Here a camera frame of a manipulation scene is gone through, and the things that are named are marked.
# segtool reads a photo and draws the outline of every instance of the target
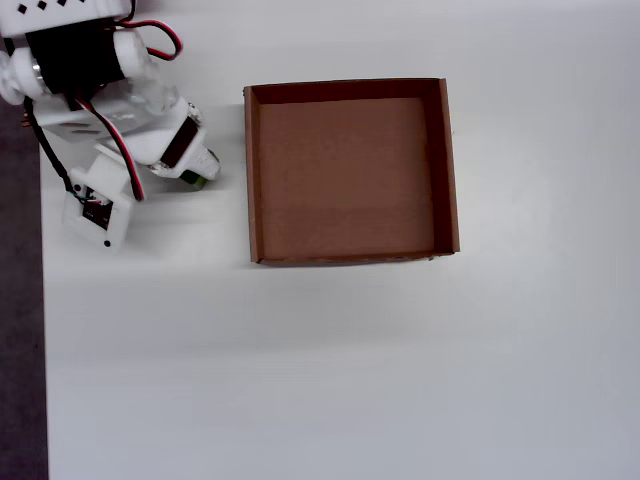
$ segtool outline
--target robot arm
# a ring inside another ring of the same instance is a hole
[[[135,203],[127,184],[136,200],[144,199],[136,163],[194,185],[220,169],[204,147],[199,111],[160,80],[151,59],[173,60],[182,43],[160,22],[130,22],[134,13],[135,0],[0,3],[0,33],[24,35],[29,45],[11,57],[0,52],[0,96],[15,105],[33,101],[37,129],[70,143],[96,143],[100,154],[89,170],[74,169],[70,178],[61,165],[57,170],[68,191],[64,223],[107,247],[124,241]],[[147,48],[134,30],[141,26],[165,31],[175,53]]]

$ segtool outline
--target brown cardboard box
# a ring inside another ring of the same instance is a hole
[[[460,251],[446,81],[245,89],[252,260],[413,260]]]

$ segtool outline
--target white table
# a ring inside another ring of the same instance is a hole
[[[113,256],[43,162],[51,478],[636,478],[633,3],[156,2],[224,178]],[[242,87],[408,76],[449,82],[462,253],[252,265]]]

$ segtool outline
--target dark floor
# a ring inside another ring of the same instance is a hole
[[[0,99],[0,479],[47,479],[40,162]]]

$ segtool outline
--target red wire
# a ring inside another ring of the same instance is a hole
[[[120,132],[116,129],[116,127],[102,114],[100,114],[94,106],[88,100],[78,100],[78,103],[82,108],[87,110],[96,116],[98,120],[105,126],[111,137],[113,137],[122,158],[127,166],[127,170],[129,171],[129,177],[131,178],[131,189],[133,190],[133,196],[138,202],[142,202],[145,199],[144,189],[142,188],[142,182],[140,181],[140,177],[138,176],[138,171],[136,170],[135,162],[127,149],[127,146],[124,143]]]
[[[176,50],[175,53],[166,53],[160,50],[156,50],[155,48],[147,48],[147,50],[149,51],[149,55],[153,55],[154,57],[158,57],[162,60],[166,60],[167,62],[170,62],[178,58],[178,55],[182,53],[182,50],[184,48],[182,44],[182,40],[180,40],[180,37],[178,37],[178,34],[174,32],[173,29],[166,23],[162,23],[157,20],[143,20],[141,22],[122,21],[122,22],[118,22],[117,24],[124,28],[155,27],[155,28],[159,28],[164,33],[166,33],[171,39],[173,46],[175,47],[175,50]]]

